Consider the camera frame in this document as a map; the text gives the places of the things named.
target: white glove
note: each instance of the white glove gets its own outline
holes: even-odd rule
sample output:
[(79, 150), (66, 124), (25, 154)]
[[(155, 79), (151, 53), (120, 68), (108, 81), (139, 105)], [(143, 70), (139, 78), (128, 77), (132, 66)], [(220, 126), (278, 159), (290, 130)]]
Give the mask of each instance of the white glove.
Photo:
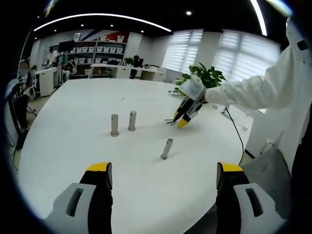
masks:
[(180, 86), (180, 91), (195, 102), (199, 102), (205, 96), (206, 87), (201, 79), (191, 75), (191, 79)]

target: window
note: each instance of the window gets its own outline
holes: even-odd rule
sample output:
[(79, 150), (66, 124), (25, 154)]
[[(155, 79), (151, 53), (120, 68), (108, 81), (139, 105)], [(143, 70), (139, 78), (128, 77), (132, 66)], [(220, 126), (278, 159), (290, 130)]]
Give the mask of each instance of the window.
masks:
[(195, 62), (202, 35), (202, 29), (175, 32), (170, 38), (162, 67), (189, 73), (189, 66)]
[(242, 81), (251, 76), (264, 75), (276, 64), (279, 45), (259, 36), (224, 30), (214, 66), (223, 72), (227, 81)]

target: metal cylinder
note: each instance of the metal cylinder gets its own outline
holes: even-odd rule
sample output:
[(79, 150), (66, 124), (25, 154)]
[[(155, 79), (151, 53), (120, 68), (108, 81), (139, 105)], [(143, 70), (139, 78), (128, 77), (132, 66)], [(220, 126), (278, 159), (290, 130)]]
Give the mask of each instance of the metal cylinder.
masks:
[(117, 114), (112, 114), (112, 131), (111, 131), (111, 136), (112, 137), (117, 137), (119, 135), (118, 131), (118, 115)]
[(169, 151), (170, 151), (170, 148), (171, 148), (171, 145), (172, 145), (173, 141), (174, 141), (174, 140), (172, 140), (172, 139), (170, 139), (170, 138), (167, 140), (167, 143), (166, 143), (164, 152), (163, 152), (162, 155), (160, 156), (161, 159), (166, 160), (166, 159), (168, 158), (168, 153), (169, 153)]
[(136, 117), (137, 117), (137, 112), (136, 111), (131, 111), (130, 112), (130, 120), (129, 120), (129, 131), (134, 131), (136, 129)]

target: ceiling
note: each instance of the ceiling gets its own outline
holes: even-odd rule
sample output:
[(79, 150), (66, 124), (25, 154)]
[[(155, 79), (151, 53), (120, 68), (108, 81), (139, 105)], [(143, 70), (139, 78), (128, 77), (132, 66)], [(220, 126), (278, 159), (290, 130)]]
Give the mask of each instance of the ceiling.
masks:
[[(50, 13), (39, 14), (40, 19), (34, 28), (59, 19), (83, 13), (111, 13), (131, 16), (147, 20), (174, 31), (203, 28), (204, 31), (222, 32), (222, 29), (232, 29), (253, 34), (261, 34), (260, 25), (250, 0), (207, 0), (204, 2), (170, 2), (152, 1), (68, 1), (58, 0), (54, 3)], [(275, 11), (265, 0), (258, 0), (268, 32), (268, 38), (286, 47), (285, 36), (286, 18)], [(34, 32), (33, 37), (46, 37), (59, 32), (77, 29), (108, 29), (131, 31), (144, 36), (156, 38), (170, 33), (155, 26), (142, 22), (108, 16), (88, 16), (62, 20), (50, 24)]]

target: computer monitor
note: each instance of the computer monitor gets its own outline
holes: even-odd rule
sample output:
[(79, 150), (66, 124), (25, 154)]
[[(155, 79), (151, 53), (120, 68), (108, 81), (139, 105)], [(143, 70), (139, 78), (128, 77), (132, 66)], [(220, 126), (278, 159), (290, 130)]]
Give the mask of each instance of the computer monitor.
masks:
[(74, 48), (74, 41), (70, 40), (70, 41), (64, 41), (64, 42), (60, 42), (58, 44), (58, 52), (65, 52), (65, 51), (71, 51)]
[(144, 61), (144, 59), (139, 58), (139, 59), (137, 60), (137, 67), (142, 67), (142, 66), (143, 66), (143, 61)]

